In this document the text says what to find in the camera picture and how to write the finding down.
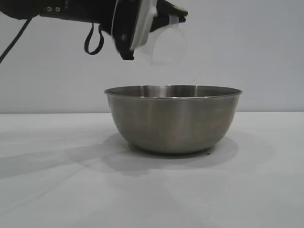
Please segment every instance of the metal bowl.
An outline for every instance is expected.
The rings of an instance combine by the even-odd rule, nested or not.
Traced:
[[[120,134],[160,153],[197,152],[228,131],[242,91],[193,85],[128,86],[105,91]]]

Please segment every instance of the white tabletop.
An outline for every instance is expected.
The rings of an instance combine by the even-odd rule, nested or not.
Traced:
[[[0,115],[0,228],[304,227],[304,113],[238,113],[210,153],[141,153],[110,114]]]

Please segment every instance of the white wall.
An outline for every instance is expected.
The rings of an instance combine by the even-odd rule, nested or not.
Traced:
[[[106,112],[106,88],[143,84],[231,86],[239,111],[304,111],[303,0],[172,2],[190,13],[175,67],[124,62],[110,38],[89,56],[89,24],[35,18],[0,66],[0,113]],[[2,52],[24,22],[0,20]]]

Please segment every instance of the black robotic arm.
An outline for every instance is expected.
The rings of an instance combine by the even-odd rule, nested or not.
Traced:
[[[0,0],[0,11],[15,19],[31,19],[35,16],[98,23],[99,32],[105,31],[112,36],[116,49],[123,59],[133,60],[135,32],[141,28],[139,15],[145,12],[144,3],[157,3],[156,14],[151,22],[153,32],[170,23],[176,16],[180,22],[186,21],[188,12],[166,0]],[[88,41],[85,45],[88,52]],[[89,53],[97,54],[99,50]]]

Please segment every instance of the black cable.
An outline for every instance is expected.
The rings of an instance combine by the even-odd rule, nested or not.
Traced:
[[[22,36],[23,32],[25,31],[25,29],[27,28],[27,26],[29,25],[29,23],[31,22],[32,19],[33,18],[28,19],[24,23],[24,25],[20,29],[19,33],[17,34],[17,36],[14,38],[14,40],[11,42],[11,44],[2,53],[2,55],[0,56],[0,64],[2,63],[2,61],[4,60],[4,58],[6,57],[6,55],[10,52],[10,50],[15,46],[15,44],[17,43],[17,41],[20,39],[20,37]]]

